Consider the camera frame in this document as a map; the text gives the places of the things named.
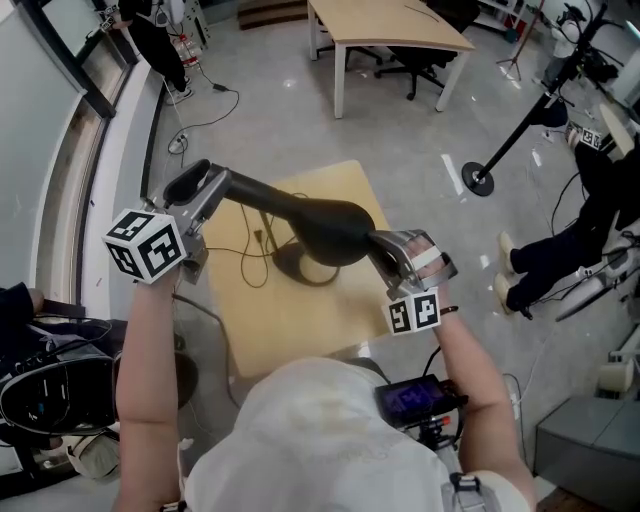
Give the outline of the person's right hand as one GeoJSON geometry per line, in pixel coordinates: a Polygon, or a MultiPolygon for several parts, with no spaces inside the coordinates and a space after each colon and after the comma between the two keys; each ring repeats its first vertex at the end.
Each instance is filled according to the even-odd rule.
{"type": "Polygon", "coordinates": [[[411,238],[405,250],[419,280],[429,278],[447,266],[444,254],[423,235],[411,238]]]}

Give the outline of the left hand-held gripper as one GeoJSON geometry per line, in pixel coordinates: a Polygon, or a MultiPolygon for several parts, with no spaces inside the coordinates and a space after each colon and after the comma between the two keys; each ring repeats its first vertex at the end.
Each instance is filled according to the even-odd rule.
{"type": "Polygon", "coordinates": [[[168,207],[144,198],[113,220],[102,240],[122,274],[152,284],[180,267],[188,282],[198,281],[208,259],[201,227],[232,184],[229,170],[208,174],[209,168],[206,159],[184,167],[164,188],[168,207]],[[206,176],[209,181],[202,186],[206,176]]]}

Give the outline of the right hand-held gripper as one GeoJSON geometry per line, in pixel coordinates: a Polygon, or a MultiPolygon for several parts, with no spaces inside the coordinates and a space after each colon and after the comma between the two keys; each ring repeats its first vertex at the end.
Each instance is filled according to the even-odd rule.
{"type": "Polygon", "coordinates": [[[444,254],[447,266],[429,278],[418,279],[404,247],[410,240],[421,236],[437,246],[422,229],[376,230],[367,234],[368,257],[387,286],[390,302],[382,311],[393,336],[439,326],[443,315],[439,288],[458,274],[451,257],[437,246],[444,254]]]}

